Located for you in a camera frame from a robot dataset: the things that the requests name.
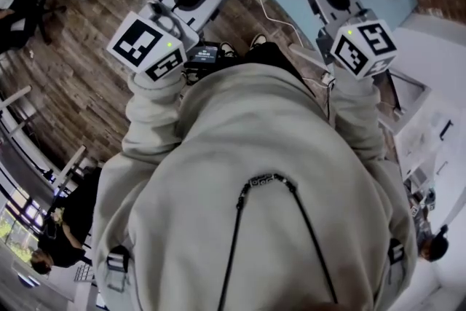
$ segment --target window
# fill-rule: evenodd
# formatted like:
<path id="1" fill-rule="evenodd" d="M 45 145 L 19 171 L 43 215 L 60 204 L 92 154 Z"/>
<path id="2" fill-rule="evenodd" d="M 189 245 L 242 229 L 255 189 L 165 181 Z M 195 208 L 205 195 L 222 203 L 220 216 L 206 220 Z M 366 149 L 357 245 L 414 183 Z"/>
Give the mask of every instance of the window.
<path id="1" fill-rule="evenodd" d="M 34 221 L 39 227 L 42 227 L 42 224 L 44 224 L 44 217 L 39 214 Z"/>
<path id="2" fill-rule="evenodd" d="M 31 219 L 36 218 L 37 212 L 38 210 L 33 205 L 29 205 L 26 209 L 26 215 Z"/>
<path id="3" fill-rule="evenodd" d="M 24 262 L 29 262 L 37 249 L 37 238 L 6 208 L 0 214 L 0 239 Z"/>
<path id="4" fill-rule="evenodd" d="M 7 206 L 13 210 L 17 215 L 20 215 L 20 211 L 10 202 L 8 201 Z"/>
<path id="5" fill-rule="evenodd" d="M 20 208 L 24 208 L 24 205 L 28 202 L 27 197 L 23 196 L 18 190 L 15 190 L 12 193 L 12 200 L 15 201 Z"/>

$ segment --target small screen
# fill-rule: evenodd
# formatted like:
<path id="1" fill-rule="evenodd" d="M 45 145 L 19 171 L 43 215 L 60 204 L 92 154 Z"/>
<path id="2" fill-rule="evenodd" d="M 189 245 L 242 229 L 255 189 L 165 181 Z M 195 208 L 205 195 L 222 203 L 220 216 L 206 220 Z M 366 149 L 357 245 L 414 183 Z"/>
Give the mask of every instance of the small screen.
<path id="1" fill-rule="evenodd" d="M 218 48 L 215 46 L 202 46 L 193 48 L 190 61 L 193 63 L 215 63 Z"/>

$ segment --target white hoodie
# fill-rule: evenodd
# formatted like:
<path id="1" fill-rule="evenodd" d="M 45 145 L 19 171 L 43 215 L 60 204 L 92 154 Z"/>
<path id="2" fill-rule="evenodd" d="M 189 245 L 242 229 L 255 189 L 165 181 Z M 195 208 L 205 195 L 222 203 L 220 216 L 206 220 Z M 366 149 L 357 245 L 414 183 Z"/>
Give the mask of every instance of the white hoodie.
<path id="1" fill-rule="evenodd" d="M 384 159 L 379 91 L 372 79 L 336 73 L 336 129 L 281 68 L 211 74 L 180 111 L 178 76 L 155 84 L 130 77 L 130 129 L 103 168 L 92 231 L 111 311 L 216 310 L 238 197 L 265 173 L 297 185 L 340 304 L 386 310 L 396 300 L 417 255 L 408 200 L 397 165 Z M 130 253 L 123 273 L 106 261 L 118 245 Z M 224 309 L 289 311 L 331 300 L 293 196 L 279 181 L 251 189 Z"/>

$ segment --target dark hair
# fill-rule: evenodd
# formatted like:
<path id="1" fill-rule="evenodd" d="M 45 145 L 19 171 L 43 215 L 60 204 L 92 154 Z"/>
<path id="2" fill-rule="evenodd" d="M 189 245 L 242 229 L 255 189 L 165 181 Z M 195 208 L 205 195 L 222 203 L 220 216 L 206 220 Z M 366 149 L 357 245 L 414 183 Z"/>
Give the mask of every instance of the dark hair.
<path id="1" fill-rule="evenodd" d="M 50 272 L 51 268 L 45 263 L 45 261 L 32 261 L 31 260 L 32 268 L 34 271 L 39 273 L 40 275 L 46 275 Z"/>
<path id="2" fill-rule="evenodd" d="M 449 228 L 445 225 L 440 228 L 440 233 L 435 236 L 430 244 L 429 261 L 437 261 L 442 258 L 449 248 L 449 242 L 444 237 Z"/>

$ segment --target hand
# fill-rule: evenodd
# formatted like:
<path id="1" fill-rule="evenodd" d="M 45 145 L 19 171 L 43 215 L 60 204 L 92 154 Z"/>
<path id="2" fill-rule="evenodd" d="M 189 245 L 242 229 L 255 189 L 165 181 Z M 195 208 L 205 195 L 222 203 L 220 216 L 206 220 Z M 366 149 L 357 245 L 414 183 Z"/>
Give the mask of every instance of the hand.
<path id="1" fill-rule="evenodd" d="M 61 226 L 61 227 L 63 228 L 63 231 L 65 232 L 65 234 L 67 234 L 67 233 L 70 233 L 70 232 L 71 232 L 71 228 L 70 228 L 70 226 L 69 226 L 69 225 L 67 225 L 67 223 L 63 222 L 63 224 L 62 224 L 62 226 Z"/>
<path id="2" fill-rule="evenodd" d="M 13 13 L 15 13 L 15 11 L 13 9 L 3 9 L 3 10 L 0 10 L 0 20 L 2 18 L 5 18 L 6 16 L 10 16 L 12 15 Z"/>

